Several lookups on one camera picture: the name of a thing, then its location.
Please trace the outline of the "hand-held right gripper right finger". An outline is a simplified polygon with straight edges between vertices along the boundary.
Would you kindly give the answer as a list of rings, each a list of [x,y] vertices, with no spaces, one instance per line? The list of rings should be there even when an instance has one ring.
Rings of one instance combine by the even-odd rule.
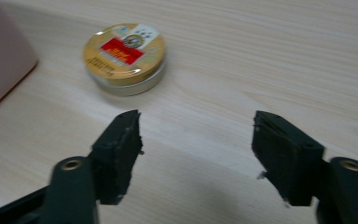
[[[324,146],[283,117],[256,111],[252,151],[285,201],[310,205]]]

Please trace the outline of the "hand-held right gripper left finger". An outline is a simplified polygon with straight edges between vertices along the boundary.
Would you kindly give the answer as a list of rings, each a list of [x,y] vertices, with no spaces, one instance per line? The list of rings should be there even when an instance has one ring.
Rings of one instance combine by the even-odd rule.
[[[142,153],[140,116],[138,110],[117,115],[91,147],[89,158],[100,204],[117,205],[127,194],[133,166]]]

